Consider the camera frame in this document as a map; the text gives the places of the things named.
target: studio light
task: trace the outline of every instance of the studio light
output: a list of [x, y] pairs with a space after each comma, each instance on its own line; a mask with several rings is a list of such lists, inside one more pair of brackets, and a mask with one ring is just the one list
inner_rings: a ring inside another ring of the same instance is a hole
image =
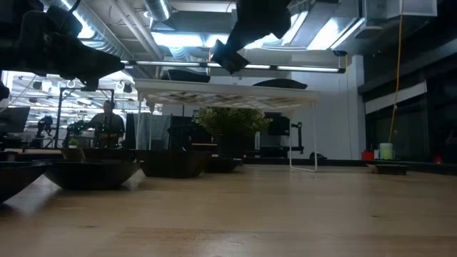
[[32, 87], [36, 90], [41, 90], [42, 82], [41, 81], [35, 81]]
[[125, 83], [124, 84], [124, 93], [131, 93], [133, 91], [133, 89], [131, 88], [131, 84], [130, 83]]

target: potted plant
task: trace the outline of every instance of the potted plant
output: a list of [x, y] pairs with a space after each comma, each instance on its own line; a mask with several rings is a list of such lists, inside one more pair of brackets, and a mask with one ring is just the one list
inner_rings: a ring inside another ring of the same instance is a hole
[[246, 139], [266, 130], [271, 119], [256, 109], [205, 107], [196, 112], [194, 122], [217, 140], [219, 157], [243, 158]]
[[69, 148], [78, 148], [78, 141], [74, 138], [72, 138], [69, 142]]

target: small plant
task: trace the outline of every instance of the small plant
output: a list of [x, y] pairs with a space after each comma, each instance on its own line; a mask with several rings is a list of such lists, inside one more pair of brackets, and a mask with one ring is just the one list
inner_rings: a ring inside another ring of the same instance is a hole
[[70, 146], [78, 146], [78, 141], [74, 138], [72, 138], [69, 142], [69, 145]]
[[253, 136], [268, 128], [271, 119], [262, 111], [235, 108], [200, 108], [194, 122], [203, 126], [214, 138], [229, 135]]

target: fluorescent light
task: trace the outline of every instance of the fluorescent light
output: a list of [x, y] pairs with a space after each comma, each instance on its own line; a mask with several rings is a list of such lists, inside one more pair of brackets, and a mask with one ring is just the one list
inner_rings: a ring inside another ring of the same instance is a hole
[[[73, 5], [69, 4], [66, 0], [60, 0], [66, 8], [69, 10]], [[73, 15], [78, 19], [79, 22], [83, 25], [83, 29], [78, 35], [79, 39], [90, 39], [95, 35], [95, 31], [91, 29], [91, 27], [83, 20], [81, 16], [79, 16], [77, 11], [73, 12]]]
[[337, 73], [337, 68], [305, 67], [305, 66], [278, 66], [279, 71], [311, 71], [311, 72], [329, 72]]
[[292, 26], [286, 34], [282, 38], [281, 45], [285, 46], [292, 42], [292, 39], [297, 35], [298, 30], [300, 29], [301, 25], [305, 21], [306, 17], [308, 16], [308, 12], [304, 11], [301, 14], [295, 14], [291, 17]]
[[203, 46], [201, 37], [196, 34], [164, 34], [159, 32], [151, 32], [151, 34], [159, 46]]
[[330, 48], [333, 50], [337, 48], [341, 43], [343, 43], [356, 29], [358, 29], [362, 24], [365, 23], [365, 18], [361, 18], [357, 21], [354, 26], [352, 26], [337, 42], [335, 42]]
[[200, 67], [199, 63], [185, 61], [137, 61], [136, 63], [138, 65]]
[[269, 65], [248, 64], [245, 69], [270, 69]]
[[339, 36], [338, 24], [336, 23], [336, 20], [332, 18], [327, 21], [306, 49], [326, 50], [338, 39]]
[[[180, 66], [180, 67], [202, 67], [202, 68], [221, 68], [219, 64], [206, 63], [206, 62], [184, 62], [184, 61], [131, 61], [132, 65], [145, 65], [145, 66]], [[312, 67], [312, 66], [276, 66], [276, 65], [261, 65], [261, 64], [248, 64], [244, 69], [255, 70], [277, 70], [277, 71], [308, 71], [308, 72], [334, 72], [340, 71], [339, 68], [325, 68], [325, 67]]]
[[92, 101], [87, 100], [87, 99], [78, 99], [77, 101], [81, 102], [83, 104], [87, 104], [87, 105], [91, 105], [92, 104]]
[[257, 48], [261, 48], [263, 46], [263, 44], [265, 44], [265, 43], [272, 43], [275, 41], [278, 41], [276, 36], [274, 36], [273, 34], [269, 34], [253, 43], [250, 43], [249, 45], [245, 46], [244, 48], [245, 49], [257, 49]]
[[215, 63], [208, 63], [207, 65], [209, 68], [221, 68], [221, 65]]

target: shelf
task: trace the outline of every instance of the shelf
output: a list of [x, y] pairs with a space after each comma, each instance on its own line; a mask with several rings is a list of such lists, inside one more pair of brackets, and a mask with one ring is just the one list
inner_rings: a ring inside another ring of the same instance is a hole
[[136, 79], [135, 88], [154, 104], [178, 104], [284, 111], [309, 107], [318, 92], [260, 86], [202, 84], [183, 81]]

